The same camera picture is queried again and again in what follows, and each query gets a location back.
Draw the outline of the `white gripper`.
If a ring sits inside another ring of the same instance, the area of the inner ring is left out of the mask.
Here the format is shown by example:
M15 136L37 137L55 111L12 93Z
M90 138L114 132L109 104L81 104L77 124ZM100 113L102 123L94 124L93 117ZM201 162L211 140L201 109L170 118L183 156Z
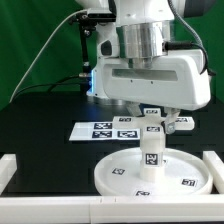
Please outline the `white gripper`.
M130 68L123 58L101 59L94 71L95 94L131 101L127 110L134 117L142 115L137 103L169 107L164 109L165 132L173 134L179 109L197 110L210 101L208 73L201 73L203 63L201 50L169 51L155 57L150 68Z

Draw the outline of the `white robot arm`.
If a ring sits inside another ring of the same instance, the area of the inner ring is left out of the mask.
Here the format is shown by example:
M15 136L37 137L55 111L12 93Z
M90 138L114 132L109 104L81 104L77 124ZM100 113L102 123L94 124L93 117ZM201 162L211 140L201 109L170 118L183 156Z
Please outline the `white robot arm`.
M215 0L76 0L85 33L96 30L97 64L88 96L165 109L165 131L182 110L210 101L208 55L187 17L202 16Z

